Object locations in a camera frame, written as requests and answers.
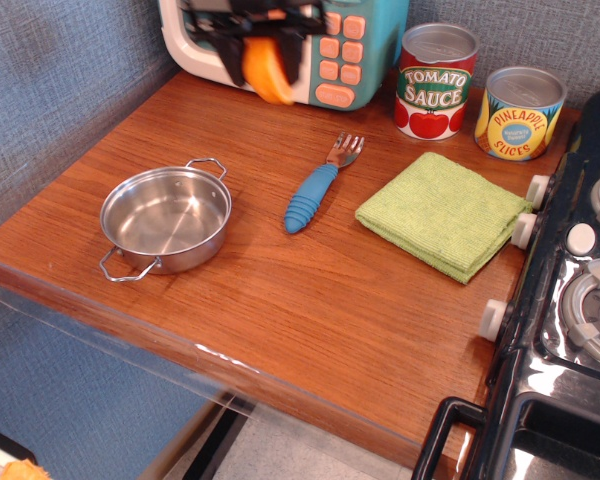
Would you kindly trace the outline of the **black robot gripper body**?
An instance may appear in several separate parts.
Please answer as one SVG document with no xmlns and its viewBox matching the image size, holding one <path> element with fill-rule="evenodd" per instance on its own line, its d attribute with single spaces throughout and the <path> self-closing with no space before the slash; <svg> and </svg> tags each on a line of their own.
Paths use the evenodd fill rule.
<svg viewBox="0 0 600 480">
<path fill-rule="evenodd" d="M 327 31 L 322 1 L 179 1 L 193 40 L 242 40 Z"/>
</svg>

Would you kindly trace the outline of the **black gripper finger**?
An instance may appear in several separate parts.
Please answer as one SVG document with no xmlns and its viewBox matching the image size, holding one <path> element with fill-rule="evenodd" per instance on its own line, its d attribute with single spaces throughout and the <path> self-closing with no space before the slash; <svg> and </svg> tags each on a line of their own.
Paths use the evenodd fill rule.
<svg viewBox="0 0 600 480">
<path fill-rule="evenodd" d="M 218 53 L 233 84 L 237 87 L 243 87 L 246 83 L 242 70 L 244 53 L 243 40 L 241 38 L 224 35 L 213 36 L 212 45 Z"/>
<path fill-rule="evenodd" d="M 304 37 L 295 30 L 282 29 L 277 35 L 277 42 L 286 78 L 293 85 L 298 81 L 300 75 Z"/>
</svg>

